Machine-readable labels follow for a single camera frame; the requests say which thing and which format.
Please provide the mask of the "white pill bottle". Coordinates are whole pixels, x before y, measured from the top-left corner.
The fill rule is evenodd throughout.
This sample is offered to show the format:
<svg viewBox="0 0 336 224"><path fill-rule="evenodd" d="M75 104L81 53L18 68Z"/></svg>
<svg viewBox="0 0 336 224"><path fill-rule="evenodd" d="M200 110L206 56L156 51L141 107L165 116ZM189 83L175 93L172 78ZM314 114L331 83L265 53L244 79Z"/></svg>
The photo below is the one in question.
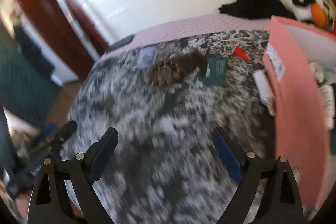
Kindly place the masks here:
<svg viewBox="0 0 336 224"><path fill-rule="evenodd" d="M335 123L335 96L331 85L323 85L319 88L322 97L322 106L325 111L326 128L332 130Z"/></svg>

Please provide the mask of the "dark wooden door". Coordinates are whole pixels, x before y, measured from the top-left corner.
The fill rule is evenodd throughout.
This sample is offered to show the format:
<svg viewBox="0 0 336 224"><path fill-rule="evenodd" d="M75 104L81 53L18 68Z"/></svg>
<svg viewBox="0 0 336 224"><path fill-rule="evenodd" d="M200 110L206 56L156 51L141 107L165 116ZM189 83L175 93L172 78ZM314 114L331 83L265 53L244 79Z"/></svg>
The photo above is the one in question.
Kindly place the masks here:
<svg viewBox="0 0 336 224"><path fill-rule="evenodd" d="M33 28L74 73L84 80L108 44L94 29L78 0L17 0Z"/></svg>

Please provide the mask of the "white ribbed tube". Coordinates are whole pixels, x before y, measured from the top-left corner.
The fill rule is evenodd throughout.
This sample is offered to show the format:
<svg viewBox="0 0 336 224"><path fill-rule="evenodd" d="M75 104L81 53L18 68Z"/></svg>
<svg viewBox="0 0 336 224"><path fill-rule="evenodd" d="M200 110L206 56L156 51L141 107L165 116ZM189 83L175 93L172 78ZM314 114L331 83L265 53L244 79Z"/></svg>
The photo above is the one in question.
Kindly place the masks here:
<svg viewBox="0 0 336 224"><path fill-rule="evenodd" d="M253 78L261 103L268 109L269 114L274 116L276 114L274 94L264 71L255 71L253 73Z"/></svg>

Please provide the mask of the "black smartphone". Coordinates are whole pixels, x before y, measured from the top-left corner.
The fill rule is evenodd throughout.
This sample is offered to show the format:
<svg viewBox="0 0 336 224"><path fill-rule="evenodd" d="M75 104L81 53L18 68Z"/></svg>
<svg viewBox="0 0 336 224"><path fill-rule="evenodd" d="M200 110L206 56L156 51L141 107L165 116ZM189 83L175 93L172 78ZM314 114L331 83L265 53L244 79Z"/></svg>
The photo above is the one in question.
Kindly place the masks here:
<svg viewBox="0 0 336 224"><path fill-rule="evenodd" d="M128 45L132 42L133 39L134 39L134 34L129 35L129 36L115 42L111 46L109 46L109 48L106 50L105 53L110 53L110 52L115 51L115 50L117 50L117 49L119 49L119 48L121 48L125 45Z"/></svg>

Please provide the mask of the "small clear plastic box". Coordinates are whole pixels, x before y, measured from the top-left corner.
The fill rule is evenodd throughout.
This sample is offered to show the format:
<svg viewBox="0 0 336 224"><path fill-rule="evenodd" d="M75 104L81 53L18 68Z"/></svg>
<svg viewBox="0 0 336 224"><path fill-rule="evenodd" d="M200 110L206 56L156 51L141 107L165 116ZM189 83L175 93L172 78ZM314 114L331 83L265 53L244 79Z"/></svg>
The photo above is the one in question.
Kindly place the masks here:
<svg viewBox="0 0 336 224"><path fill-rule="evenodd" d="M139 69L147 69L154 64L157 50L154 46L145 47L139 52L137 66Z"/></svg>

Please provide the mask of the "dark green card packet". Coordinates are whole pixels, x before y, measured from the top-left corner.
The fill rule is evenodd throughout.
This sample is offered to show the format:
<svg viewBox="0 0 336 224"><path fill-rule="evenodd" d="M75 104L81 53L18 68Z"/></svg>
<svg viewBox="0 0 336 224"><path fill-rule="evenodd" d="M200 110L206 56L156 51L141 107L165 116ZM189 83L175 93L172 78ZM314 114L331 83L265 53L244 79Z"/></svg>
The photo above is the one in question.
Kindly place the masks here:
<svg viewBox="0 0 336 224"><path fill-rule="evenodd" d="M209 56L207 58L206 74L202 78L206 86L226 85L226 65L227 59L219 56Z"/></svg>

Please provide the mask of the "pink cardboard box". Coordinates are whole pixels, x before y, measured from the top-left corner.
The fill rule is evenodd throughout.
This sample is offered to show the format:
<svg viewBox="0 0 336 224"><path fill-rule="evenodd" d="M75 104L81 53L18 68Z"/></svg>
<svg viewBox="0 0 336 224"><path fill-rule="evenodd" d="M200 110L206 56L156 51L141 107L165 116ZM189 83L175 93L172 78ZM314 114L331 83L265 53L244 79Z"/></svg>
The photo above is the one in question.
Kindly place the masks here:
<svg viewBox="0 0 336 224"><path fill-rule="evenodd" d="M318 209L335 179L327 174L330 137L321 93L309 64L335 71L335 36L296 20L272 16L262 58L275 101L275 156L286 156L302 172L305 207Z"/></svg>

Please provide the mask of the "red plastic cone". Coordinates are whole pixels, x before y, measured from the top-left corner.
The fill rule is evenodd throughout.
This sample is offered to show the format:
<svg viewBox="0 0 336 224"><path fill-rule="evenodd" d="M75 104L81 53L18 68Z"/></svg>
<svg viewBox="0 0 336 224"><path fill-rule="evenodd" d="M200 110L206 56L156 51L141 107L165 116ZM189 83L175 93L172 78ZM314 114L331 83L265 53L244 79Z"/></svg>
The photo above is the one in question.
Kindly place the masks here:
<svg viewBox="0 0 336 224"><path fill-rule="evenodd" d="M233 49L233 51L232 51L232 55L241 58L241 59L244 60L245 62L248 62L248 63L251 62L250 58L245 54L245 52L244 52L239 46L236 46L236 47Z"/></svg>

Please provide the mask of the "pink bed sheet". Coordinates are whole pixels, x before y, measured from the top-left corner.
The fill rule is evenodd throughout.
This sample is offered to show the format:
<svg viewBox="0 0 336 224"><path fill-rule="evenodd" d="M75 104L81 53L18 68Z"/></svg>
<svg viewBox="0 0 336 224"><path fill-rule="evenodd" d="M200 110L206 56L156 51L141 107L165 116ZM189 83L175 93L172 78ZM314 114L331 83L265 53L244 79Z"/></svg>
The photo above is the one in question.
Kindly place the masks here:
<svg viewBox="0 0 336 224"><path fill-rule="evenodd" d="M136 33L129 44L116 50L106 51L101 60L109 59L134 48L145 47L189 36L231 30L268 30L269 25L269 19L250 20L236 18L226 14L212 14L177 20L153 26Z"/></svg>

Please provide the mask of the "panda plush toy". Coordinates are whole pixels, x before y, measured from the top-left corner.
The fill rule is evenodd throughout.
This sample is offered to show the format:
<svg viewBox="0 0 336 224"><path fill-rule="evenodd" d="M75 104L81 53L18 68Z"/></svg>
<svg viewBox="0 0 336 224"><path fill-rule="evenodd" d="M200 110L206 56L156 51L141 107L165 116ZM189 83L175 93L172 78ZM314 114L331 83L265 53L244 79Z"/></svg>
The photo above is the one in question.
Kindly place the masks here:
<svg viewBox="0 0 336 224"><path fill-rule="evenodd" d="M299 21L332 31L335 14L329 0L291 0L291 8Z"/></svg>

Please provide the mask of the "black clothing pile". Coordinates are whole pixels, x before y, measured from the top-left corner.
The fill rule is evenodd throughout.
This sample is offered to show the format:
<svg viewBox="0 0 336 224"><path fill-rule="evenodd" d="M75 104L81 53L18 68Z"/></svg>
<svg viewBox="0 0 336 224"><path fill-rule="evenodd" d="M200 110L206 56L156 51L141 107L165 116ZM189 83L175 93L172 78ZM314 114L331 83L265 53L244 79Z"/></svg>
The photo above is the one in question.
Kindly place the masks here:
<svg viewBox="0 0 336 224"><path fill-rule="evenodd" d="M280 0L236 0L218 8L220 14L227 14L243 19L270 19L280 16L295 19L294 13L288 10Z"/></svg>

